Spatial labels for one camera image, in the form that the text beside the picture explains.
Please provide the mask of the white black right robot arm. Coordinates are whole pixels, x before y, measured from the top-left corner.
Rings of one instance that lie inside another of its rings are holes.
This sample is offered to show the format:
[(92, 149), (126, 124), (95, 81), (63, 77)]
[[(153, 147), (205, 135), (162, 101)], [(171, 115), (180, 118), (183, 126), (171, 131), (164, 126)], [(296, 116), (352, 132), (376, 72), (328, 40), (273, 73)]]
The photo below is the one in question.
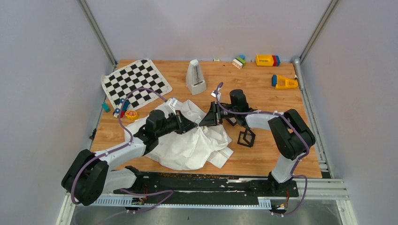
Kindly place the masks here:
[(287, 189), (286, 183), (293, 178), (297, 161), (315, 144), (312, 131), (295, 109), (279, 113), (250, 108), (241, 89), (230, 92), (230, 101), (230, 104), (212, 102), (199, 126), (218, 126), (223, 120), (234, 118), (232, 125), (238, 124), (245, 128), (243, 136), (254, 138), (255, 135), (251, 133), (253, 128), (271, 131), (280, 156), (270, 172), (268, 189), (273, 195), (281, 195)]

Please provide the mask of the white button-up shirt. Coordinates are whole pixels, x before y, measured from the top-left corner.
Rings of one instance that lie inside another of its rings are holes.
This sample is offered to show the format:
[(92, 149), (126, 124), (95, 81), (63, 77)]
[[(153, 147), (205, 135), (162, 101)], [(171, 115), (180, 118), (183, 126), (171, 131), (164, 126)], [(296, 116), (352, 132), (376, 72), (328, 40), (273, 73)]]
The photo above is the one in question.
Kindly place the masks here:
[[(199, 123), (206, 115), (196, 104), (187, 100), (175, 101), (175, 110), (191, 121)], [(126, 126), (135, 134), (145, 124), (147, 116)], [(186, 134), (170, 133), (159, 138), (159, 144), (145, 156), (173, 170), (197, 170), (206, 162), (222, 168), (234, 151), (228, 147), (232, 139), (223, 125), (196, 127)]]

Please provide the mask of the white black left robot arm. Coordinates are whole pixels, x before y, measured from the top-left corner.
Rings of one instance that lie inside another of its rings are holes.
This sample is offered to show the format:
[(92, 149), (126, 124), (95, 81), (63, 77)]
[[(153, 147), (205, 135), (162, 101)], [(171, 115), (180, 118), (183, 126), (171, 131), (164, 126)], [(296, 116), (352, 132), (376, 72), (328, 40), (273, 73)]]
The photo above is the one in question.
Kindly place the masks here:
[(74, 204), (88, 206), (102, 193), (127, 188), (137, 194), (143, 190), (144, 181), (132, 166), (121, 170), (116, 167), (144, 156), (158, 144), (159, 138), (170, 133), (185, 134), (197, 123), (184, 117), (180, 110), (165, 116), (161, 110), (153, 110), (145, 124), (128, 141), (106, 150), (91, 152), (88, 149), (78, 153), (61, 181), (61, 186), (71, 195)]

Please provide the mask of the black square frame box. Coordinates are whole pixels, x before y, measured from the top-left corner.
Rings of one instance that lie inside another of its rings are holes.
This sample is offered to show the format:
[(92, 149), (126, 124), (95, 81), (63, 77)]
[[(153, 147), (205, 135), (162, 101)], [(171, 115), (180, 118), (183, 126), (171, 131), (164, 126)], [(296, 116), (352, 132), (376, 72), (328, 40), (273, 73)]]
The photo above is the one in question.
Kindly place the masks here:
[(239, 132), (237, 144), (251, 148), (254, 145), (255, 137), (255, 133), (251, 129), (246, 128), (245, 131)]

